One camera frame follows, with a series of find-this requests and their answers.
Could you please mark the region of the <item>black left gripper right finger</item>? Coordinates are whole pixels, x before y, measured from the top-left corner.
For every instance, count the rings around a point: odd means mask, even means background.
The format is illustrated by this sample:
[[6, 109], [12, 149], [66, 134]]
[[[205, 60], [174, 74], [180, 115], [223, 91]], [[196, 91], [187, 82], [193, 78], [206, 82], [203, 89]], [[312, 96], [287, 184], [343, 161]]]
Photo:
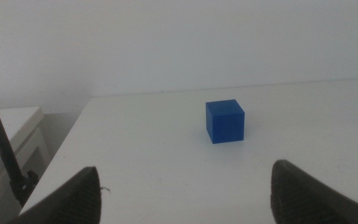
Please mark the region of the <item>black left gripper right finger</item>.
[[358, 203], [287, 160], [272, 167], [270, 206], [276, 223], [358, 224]]

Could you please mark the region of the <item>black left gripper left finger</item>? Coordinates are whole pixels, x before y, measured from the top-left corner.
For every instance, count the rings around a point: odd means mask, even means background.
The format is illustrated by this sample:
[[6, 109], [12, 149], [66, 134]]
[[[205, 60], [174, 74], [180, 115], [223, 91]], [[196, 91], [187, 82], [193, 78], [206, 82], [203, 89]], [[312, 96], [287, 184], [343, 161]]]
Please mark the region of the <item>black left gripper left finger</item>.
[[101, 186], [95, 167], [85, 167], [10, 224], [98, 224]]

